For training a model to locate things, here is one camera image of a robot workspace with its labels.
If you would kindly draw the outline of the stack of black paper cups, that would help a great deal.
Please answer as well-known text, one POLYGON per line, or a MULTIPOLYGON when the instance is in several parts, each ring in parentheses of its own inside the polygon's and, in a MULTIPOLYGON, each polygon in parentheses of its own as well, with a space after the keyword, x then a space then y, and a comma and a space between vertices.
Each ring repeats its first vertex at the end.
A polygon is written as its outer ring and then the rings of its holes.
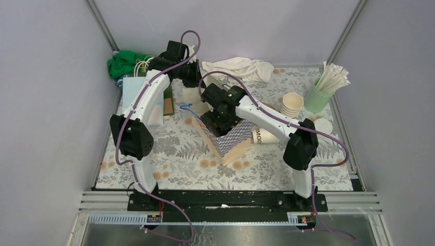
POLYGON ((297 93, 287 93, 282 98, 280 112, 290 118, 296 118, 304 105, 304 99, 297 93))

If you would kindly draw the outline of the blue checkered paper bag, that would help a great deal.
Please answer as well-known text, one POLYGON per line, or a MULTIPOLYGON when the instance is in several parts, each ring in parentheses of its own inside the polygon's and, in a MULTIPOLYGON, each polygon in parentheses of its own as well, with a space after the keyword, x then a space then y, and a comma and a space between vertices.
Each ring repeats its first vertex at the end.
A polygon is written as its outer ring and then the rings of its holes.
POLYGON ((194 120, 193 125, 222 165, 227 165, 251 147, 252 123, 236 116, 235 108, 247 95, 239 86, 224 89, 211 83, 200 86, 201 102, 209 110, 194 120))

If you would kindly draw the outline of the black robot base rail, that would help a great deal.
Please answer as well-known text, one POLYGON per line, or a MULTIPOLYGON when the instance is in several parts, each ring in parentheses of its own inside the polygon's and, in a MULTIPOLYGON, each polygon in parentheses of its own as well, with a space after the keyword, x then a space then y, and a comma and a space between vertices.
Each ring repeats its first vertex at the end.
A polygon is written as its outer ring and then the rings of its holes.
POLYGON ((161 190, 147 195, 135 188, 128 211, 156 212, 163 222, 284 222, 287 214, 327 212, 326 197, 303 198, 294 191, 161 190))

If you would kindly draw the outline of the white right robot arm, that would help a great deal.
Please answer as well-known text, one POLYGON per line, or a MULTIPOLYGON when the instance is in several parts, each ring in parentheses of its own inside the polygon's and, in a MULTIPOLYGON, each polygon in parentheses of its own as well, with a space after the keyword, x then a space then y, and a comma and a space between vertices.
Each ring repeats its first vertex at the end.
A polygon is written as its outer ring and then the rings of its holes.
POLYGON ((284 116, 257 101, 239 86, 225 90, 210 84, 203 91, 201 100, 211 107, 201 120, 215 136, 228 134, 244 120, 265 129, 285 144, 283 161, 294 173, 294 204, 301 211, 307 211, 314 205, 309 169, 319 142, 312 121, 297 121, 284 116))

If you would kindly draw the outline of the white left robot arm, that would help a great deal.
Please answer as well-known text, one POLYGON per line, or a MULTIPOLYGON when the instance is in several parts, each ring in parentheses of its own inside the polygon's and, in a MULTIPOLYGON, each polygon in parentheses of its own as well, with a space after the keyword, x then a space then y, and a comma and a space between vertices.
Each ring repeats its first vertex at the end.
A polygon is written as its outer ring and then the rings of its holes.
POLYGON ((140 78, 139 91, 126 110, 109 120, 115 161, 119 166, 131 165, 136 188, 143 193, 139 203, 148 211, 159 205, 159 197, 153 193, 157 181, 149 158, 154 138, 147 128, 148 121, 159 97, 174 79, 187 81, 190 87, 198 85, 201 74, 196 53, 183 42, 169 41, 166 51, 150 61, 146 75, 140 78))

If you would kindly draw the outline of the white paper coffee cup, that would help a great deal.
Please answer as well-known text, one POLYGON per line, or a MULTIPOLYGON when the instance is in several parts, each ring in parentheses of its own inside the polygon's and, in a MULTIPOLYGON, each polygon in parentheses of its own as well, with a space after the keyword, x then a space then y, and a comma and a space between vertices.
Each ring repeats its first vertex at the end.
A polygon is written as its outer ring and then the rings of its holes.
POLYGON ((277 144, 279 139, 263 128, 253 128, 252 139, 255 144, 277 144))

